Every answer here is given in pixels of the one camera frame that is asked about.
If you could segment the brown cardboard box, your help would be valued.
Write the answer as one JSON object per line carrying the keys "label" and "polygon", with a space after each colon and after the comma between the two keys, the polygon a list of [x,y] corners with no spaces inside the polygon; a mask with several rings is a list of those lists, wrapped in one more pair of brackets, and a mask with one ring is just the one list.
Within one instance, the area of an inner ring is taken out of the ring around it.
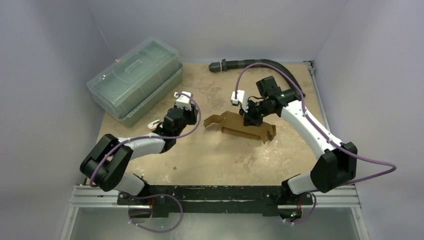
{"label": "brown cardboard box", "polygon": [[221,131],[223,134],[251,140],[260,140],[263,144],[272,141],[277,135],[275,125],[263,122],[261,126],[244,126],[244,119],[242,116],[231,111],[225,111],[220,115],[210,115],[203,121],[203,126],[205,128],[212,124],[216,124],[216,130]]}

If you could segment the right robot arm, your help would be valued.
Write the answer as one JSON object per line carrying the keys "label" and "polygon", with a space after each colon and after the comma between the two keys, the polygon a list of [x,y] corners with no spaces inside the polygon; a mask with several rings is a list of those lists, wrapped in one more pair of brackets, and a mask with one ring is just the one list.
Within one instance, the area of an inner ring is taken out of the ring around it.
{"label": "right robot arm", "polygon": [[305,107],[303,95],[294,85],[282,90],[274,77],[269,76],[257,81],[256,86],[260,94],[257,101],[250,100],[243,90],[237,89],[231,94],[232,105],[240,106],[244,126],[259,127],[264,117],[276,114],[297,131],[317,160],[309,173],[282,182],[280,196],[284,202],[292,204],[301,194],[310,191],[327,193],[356,176],[357,147],[332,136]]}

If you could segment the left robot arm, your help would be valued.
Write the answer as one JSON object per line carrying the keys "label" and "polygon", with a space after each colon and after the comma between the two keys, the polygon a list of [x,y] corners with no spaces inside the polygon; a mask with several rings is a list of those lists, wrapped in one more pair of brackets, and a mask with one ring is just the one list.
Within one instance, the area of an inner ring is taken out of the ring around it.
{"label": "left robot arm", "polygon": [[148,201],[149,191],[141,177],[126,172],[129,162],[167,152],[184,136],[186,126],[199,125],[199,116],[193,103],[189,108],[174,106],[148,135],[125,139],[105,134],[82,161],[79,170],[103,191],[127,193],[132,201],[142,205]]}

